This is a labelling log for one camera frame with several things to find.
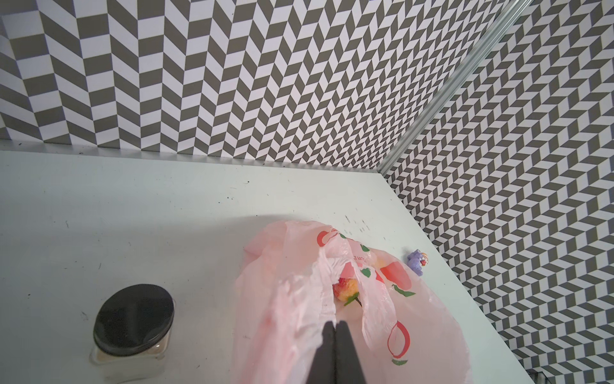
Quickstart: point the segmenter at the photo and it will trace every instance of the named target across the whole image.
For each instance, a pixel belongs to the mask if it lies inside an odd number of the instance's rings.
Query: black and white wallpaper
[[[506,1],[3,1],[0,138],[374,168]]]
[[[535,0],[387,175],[553,384],[614,383],[613,7]]]

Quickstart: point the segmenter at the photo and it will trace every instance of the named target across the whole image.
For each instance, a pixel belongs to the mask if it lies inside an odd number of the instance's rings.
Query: table surface
[[[143,384],[227,383],[243,246],[296,219],[397,257],[426,252],[475,383],[531,383],[380,174],[12,151],[0,167],[0,382],[102,382],[88,363],[98,309],[155,283],[177,310],[166,371]]]

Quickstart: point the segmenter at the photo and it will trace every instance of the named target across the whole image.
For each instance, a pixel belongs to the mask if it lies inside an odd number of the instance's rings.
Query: plastic bag
[[[231,383],[304,383],[327,321],[345,320],[367,383],[472,382],[462,331],[394,256],[319,222],[275,222],[245,247]],[[356,278],[362,306],[333,296]]]

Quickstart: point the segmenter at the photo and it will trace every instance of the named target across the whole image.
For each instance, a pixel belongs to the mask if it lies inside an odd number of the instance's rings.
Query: glass jar
[[[152,284],[124,288],[103,304],[94,323],[90,362],[106,383],[140,380],[164,371],[174,307],[171,295]]]

